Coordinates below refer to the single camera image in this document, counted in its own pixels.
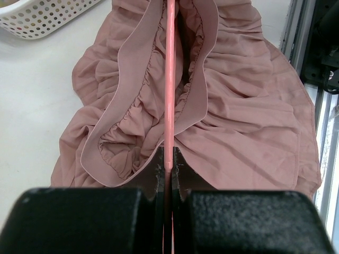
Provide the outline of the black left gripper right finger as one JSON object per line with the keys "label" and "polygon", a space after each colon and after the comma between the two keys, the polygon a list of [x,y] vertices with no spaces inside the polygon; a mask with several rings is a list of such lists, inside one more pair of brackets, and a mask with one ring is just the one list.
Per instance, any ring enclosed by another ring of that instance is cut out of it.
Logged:
{"label": "black left gripper right finger", "polygon": [[217,190],[173,151],[175,253],[333,253],[310,199],[295,191]]}

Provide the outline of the pink pleated skirt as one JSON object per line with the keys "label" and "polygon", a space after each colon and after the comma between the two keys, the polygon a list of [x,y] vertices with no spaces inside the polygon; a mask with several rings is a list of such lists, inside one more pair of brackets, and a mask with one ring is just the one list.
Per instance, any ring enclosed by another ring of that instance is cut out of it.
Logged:
{"label": "pink pleated skirt", "polygon": [[[322,183],[314,105],[263,36],[250,1],[177,1],[174,144],[217,189]],[[74,67],[83,103],[59,141],[53,187],[116,187],[164,141],[165,1],[113,1]]]}

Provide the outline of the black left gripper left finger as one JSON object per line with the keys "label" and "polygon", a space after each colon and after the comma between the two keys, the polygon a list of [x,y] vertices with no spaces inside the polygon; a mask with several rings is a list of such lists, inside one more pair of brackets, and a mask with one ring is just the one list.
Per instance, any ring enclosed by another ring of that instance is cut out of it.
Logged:
{"label": "black left gripper left finger", "polygon": [[115,188],[32,188],[15,202],[1,253],[162,253],[164,150]]}

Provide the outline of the pink wire hanger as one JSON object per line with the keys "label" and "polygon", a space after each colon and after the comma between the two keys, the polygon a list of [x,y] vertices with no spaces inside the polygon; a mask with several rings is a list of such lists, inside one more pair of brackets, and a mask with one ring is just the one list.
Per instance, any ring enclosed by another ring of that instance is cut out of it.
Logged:
{"label": "pink wire hanger", "polygon": [[175,0],[167,1],[166,65],[165,65],[165,117],[164,117],[164,234],[163,253],[173,253],[172,169],[174,148],[175,109]]}

